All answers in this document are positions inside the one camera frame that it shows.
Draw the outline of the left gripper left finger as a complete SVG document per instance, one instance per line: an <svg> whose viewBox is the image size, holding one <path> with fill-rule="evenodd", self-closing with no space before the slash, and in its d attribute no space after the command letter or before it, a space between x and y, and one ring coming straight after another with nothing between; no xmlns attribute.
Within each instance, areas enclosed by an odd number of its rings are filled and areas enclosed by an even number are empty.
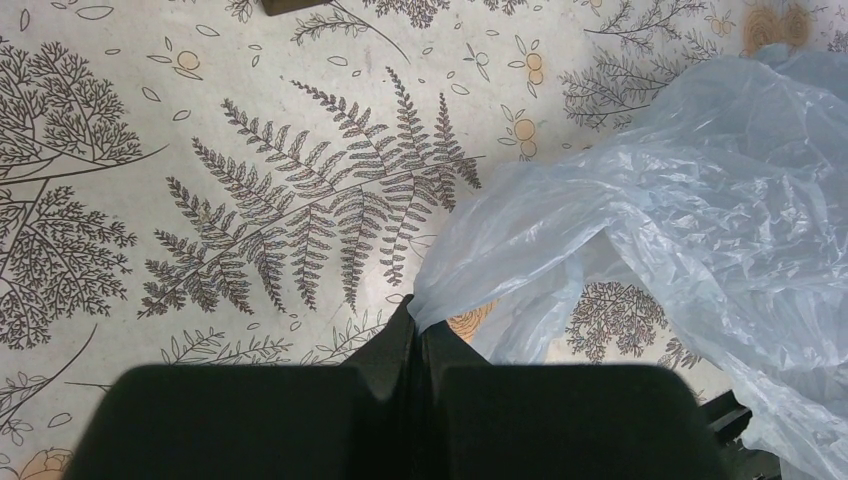
<svg viewBox="0 0 848 480"><path fill-rule="evenodd" d="M406 479L406 303L335 366L144 365L96 409L68 479Z"/></svg>

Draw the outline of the light blue plastic trash bag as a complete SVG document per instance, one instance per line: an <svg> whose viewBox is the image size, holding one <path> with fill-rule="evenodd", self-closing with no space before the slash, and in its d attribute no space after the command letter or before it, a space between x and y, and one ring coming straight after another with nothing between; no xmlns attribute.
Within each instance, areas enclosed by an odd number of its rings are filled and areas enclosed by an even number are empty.
<svg viewBox="0 0 848 480"><path fill-rule="evenodd" d="M847 475L847 57L718 57L631 127L557 163L508 163L430 246L419 329L492 304L473 345L542 362L590 282L647 292L752 410L747 447Z"/></svg>

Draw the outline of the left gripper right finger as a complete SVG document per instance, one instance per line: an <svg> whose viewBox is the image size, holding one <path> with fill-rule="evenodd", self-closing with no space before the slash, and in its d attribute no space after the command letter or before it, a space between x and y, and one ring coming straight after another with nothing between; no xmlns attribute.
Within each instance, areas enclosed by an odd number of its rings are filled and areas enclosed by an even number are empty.
<svg viewBox="0 0 848 480"><path fill-rule="evenodd" d="M418 341L432 479L724 479L685 382L644 364L493 365L447 325Z"/></svg>

